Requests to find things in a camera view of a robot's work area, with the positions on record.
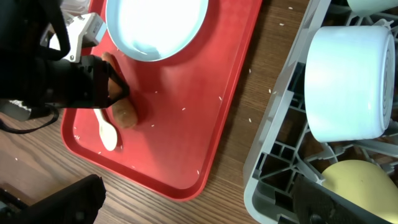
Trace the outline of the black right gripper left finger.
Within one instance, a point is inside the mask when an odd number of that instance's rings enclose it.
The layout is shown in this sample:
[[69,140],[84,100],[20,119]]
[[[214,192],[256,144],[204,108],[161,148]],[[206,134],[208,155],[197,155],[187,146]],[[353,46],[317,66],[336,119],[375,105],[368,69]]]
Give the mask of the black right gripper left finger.
[[58,192],[28,205],[1,189],[2,224],[92,224],[106,198],[102,178],[91,174]]

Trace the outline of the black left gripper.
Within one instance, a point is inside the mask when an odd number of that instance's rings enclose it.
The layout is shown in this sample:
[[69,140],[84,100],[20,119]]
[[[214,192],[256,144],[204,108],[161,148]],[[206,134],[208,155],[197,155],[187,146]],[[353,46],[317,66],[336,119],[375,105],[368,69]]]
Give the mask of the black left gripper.
[[128,108],[129,86],[113,64],[88,55],[48,64],[46,102],[61,108]]

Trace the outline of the yellow plastic cup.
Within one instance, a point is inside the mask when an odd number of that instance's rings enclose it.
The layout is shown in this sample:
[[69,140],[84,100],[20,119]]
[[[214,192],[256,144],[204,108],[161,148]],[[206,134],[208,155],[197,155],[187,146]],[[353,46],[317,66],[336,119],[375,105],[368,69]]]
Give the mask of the yellow plastic cup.
[[377,165],[346,160],[329,166],[322,176],[324,188],[390,223],[397,223],[397,186]]

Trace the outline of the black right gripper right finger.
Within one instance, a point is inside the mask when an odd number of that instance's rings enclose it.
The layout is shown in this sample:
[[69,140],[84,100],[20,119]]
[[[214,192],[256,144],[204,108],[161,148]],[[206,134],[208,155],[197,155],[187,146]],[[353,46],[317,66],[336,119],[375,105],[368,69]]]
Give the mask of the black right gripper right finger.
[[294,213],[300,223],[389,223],[302,175],[294,183],[292,200]]

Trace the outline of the light blue rice bowl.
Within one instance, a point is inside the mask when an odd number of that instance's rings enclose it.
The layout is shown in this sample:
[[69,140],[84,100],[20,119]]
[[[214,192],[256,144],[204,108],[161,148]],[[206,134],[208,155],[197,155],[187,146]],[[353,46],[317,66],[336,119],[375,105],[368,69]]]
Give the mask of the light blue rice bowl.
[[392,113],[395,43],[385,26],[317,30],[305,66],[308,125],[319,142],[380,137]]

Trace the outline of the light blue plate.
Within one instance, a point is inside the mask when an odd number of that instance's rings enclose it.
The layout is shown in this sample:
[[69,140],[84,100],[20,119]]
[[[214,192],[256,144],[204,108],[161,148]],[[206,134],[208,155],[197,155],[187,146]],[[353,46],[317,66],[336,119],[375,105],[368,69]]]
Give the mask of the light blue plate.
[[195,38],[208,5],[208,0],[109,0],[106,25],[122,53],[156,62],[177,54]]

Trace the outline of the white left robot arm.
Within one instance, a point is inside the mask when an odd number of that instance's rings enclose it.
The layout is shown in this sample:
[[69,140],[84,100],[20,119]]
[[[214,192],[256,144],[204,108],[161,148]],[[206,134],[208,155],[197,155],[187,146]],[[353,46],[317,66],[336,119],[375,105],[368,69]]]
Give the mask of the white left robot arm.
[[[1,99],[46,108],[103,109],[129,94],[110,63],[83,55],[101,42],[106,24],[97,13],[64,20],[60,1],[1,2]],[[93,223],[106,198],[91,174],[27,205],[1,190],[2,223]]]

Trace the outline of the white plastic spoon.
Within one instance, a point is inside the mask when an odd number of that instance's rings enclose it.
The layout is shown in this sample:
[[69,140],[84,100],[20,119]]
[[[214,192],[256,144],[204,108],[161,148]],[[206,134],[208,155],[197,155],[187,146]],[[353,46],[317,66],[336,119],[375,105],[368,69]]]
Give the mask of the white plastic spoon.
[[118,134],[115,127],[106,121],[101,109],[94,109],[99,124],[99,136],[103,146],[108,151],[113,151],[118,143]]

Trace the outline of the mint green bowl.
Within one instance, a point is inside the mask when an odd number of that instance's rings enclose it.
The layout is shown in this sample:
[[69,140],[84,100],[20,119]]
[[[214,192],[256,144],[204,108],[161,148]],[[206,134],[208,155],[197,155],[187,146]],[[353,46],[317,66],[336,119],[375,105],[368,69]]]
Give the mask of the mint green bowl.
[[397,0],[347,0],[351,10],[361,17],[397,7]]

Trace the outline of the orange carrot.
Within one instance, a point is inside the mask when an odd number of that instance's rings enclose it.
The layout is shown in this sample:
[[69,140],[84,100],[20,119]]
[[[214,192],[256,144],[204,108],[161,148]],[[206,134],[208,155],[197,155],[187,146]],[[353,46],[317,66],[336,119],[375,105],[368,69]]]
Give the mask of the orange carrot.
[[[124,78],[117,70],[116,58],[105,52],[101,56],[102,60],[108,62],[116,71],[119,77]],[[108,81],[109,97],[114,99],[120,93],[122,88],[112,79]],[[112,107],[113,118],[116,124],[122,129],[132,129],[139,121],[136,109],[128,97],[122,98],[115,102]]]

